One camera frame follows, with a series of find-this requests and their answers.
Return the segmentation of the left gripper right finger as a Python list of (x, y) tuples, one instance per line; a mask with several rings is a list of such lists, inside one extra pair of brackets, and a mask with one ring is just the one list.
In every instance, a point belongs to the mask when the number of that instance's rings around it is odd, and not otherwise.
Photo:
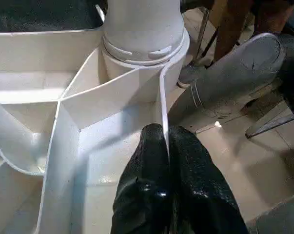
[(230, 186), (195, 134), (170, 126), (169, 153), (179, 215), (193, 233), (248, 233)]

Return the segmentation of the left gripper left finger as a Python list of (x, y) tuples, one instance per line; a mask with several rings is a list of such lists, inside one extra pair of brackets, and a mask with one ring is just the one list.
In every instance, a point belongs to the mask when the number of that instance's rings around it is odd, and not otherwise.
[(120, 176), (113, 203), (113, 234), (167, 234), (172, 184), (166, 141), (160, 124), (146, 125)]

